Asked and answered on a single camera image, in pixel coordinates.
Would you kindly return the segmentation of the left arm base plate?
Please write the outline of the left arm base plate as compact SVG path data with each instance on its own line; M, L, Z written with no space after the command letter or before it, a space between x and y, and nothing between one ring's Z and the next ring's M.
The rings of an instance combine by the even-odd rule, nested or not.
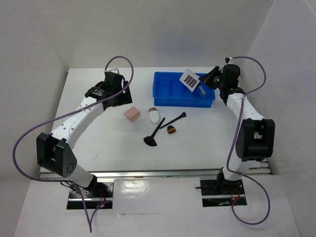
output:
M67 201L67 210L83 210L82 199L79 194L79 191L75 188L70 182L60 182L60 184L69 189L68 201ZM100 209L112 209L113 208L113 191L114 191L114 180L105 179L104 185L107 187L107 190L103 194L98 191L97 195L93 195L90 192L86 191L82 187L80 190L84 197L84 201L87 209L95 209L100 206Z

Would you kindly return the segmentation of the small clear bottle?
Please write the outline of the small clear bottle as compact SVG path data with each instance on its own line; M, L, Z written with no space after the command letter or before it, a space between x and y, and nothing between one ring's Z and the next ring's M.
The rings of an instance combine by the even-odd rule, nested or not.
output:
M205 90L203 89L203 87L202 86L198 86L197 89L198 89L198 92L199 92L200 96L202 98L205 98L207 94L206 94Z

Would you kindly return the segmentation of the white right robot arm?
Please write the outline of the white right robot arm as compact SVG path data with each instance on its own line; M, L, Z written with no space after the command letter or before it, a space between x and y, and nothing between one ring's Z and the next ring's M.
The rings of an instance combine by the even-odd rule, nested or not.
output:
M221 168L215 187L223 195L232 194L241 185L241 177L256 163L272 156L275 122L259 114L239 86L240 67L234 64L216 66L199 77L211 89L218 89L224 104L236 115L237 133L229 151L226 166Z

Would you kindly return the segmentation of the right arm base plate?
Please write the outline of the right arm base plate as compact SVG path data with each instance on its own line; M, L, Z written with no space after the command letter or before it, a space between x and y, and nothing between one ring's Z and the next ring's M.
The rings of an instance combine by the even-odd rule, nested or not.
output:
M230 186L221 187L216 180L200 180L195 187L201 192L203 207L223 207L235 205L247 205L245 191L241 180Z

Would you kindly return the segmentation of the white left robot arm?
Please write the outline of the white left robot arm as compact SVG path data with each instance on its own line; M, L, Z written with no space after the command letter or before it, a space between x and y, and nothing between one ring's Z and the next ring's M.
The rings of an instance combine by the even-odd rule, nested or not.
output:
M95 175L78 164L73 148L83 132L108 107L132 103L127 85L124 76L106 72L105 79L85 93L78 113L69 116L49 134L41 133L37 137L38 165L77 183L86 197L94 196L101 185Z

